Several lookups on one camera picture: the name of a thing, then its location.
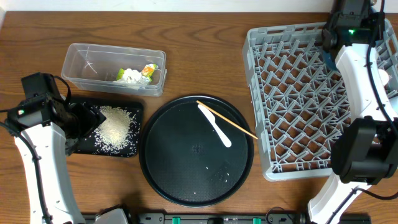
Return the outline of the yellow green snack wrapper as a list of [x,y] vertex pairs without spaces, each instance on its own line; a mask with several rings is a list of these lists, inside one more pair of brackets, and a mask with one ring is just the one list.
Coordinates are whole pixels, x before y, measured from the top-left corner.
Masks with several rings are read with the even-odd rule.
[[153,73],[157,70],[156,64],[147,64],[140,72],[146,76],[152,78]]

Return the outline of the white paper napkin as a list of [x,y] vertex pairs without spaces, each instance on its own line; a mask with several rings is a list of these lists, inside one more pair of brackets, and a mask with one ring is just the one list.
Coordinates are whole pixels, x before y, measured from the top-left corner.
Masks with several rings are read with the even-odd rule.
[[151,83],[152,79],[144,76],[137,70],[132,70],[130,68],[125,70],[120,68],[115,81],[133,85],[148,85]]

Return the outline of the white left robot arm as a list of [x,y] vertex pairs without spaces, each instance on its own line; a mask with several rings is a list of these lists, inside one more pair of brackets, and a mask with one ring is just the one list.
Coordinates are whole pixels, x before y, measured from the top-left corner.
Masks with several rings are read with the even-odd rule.
[[31,223],[130,223],[123,206],[83,215],[73,195],[66,158],[80,141],[105,121],[89,102],[71,103],[62,96],[57,77],[34,73],[22,78],[25,99],[6,111],[1,123],[21,154],[30,203]]

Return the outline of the pink cup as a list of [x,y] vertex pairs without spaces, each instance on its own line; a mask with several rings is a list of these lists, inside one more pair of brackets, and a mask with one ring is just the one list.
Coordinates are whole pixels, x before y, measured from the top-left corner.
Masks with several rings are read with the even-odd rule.
[[381,80],[382,85],[383,85],[383,86],[386,86],[386,85],[388,84],[389,80],[390,80],[390,76],[389,76],[388,73],[387,73],[385,70],[383,70],[383,69],[379,69],[379,70],[378,70],[378,73],[379,73],[379,77],[380,77],[380,80]]

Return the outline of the white plastic spoon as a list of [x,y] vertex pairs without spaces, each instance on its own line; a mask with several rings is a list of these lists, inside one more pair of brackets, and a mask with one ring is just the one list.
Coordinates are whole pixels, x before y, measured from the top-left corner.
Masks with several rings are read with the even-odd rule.
[[221,142],[224,144],[225,147],[231,147],[232,142],[229,140],[229,138],[225,135],[225,133],[220,129],[220,127],[216,124],[216,119],[213,113],[206,109],[204,106],[198,104],[199,110],[205,115],[207,120],[210,122],[212,127],[214,128],[215,132],[221,139]]

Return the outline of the wooden chopstick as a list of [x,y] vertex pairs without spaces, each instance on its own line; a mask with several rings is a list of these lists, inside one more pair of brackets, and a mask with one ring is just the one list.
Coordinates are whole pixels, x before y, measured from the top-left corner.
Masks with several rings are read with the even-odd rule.
[[244,132],[245,134],[251,136],[254,139],[258,139],[257,136],[255,136],[254,134],[250,133],[249,131],[245,130],[244,128],[240,127],[238,124],[232,122],[230,119],[226,118],[225,116],[223,116],[222,114],[219,114],[217,111],[213,110],[212,108],[210,108],[209,106],[207,106],[206,104],[202,103],[199,100],[196,100],[196,102],[199,105],[202,105],[204,108],[206,108],[207,110],[209,110],[210,112],[212,112],[213,114],[217,115],[218,117],[220,117],[221,119],[225,120],[226,122],[228,122],[229,124],[233,125],[235,128],[239,129],[240,131]]

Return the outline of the blue plate with rice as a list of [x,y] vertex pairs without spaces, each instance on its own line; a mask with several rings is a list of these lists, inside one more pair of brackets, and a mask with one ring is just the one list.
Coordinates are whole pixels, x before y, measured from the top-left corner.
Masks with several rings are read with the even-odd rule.
[[338,71],[335,61],[333,60],[331,53],[326,52],[326,51],[322,51],[323,53],[323,61],[325,63],[325,65],[330,69],[330,70],[334,70],[334,71]]

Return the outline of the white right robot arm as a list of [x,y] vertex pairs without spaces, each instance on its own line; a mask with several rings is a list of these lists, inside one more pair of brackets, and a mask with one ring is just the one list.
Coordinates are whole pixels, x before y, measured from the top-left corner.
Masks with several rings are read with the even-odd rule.
[[360,193],[394,200],[369,188],[397,170],[397,113],[385,92],[387,72],[377,65],[377,42],[383,39],[385,13],[375,1],[335,1],[322,30],[328,64],[341,73],[351,124],[331,150],[332,173],[307,204],[299,223],[340,223]]

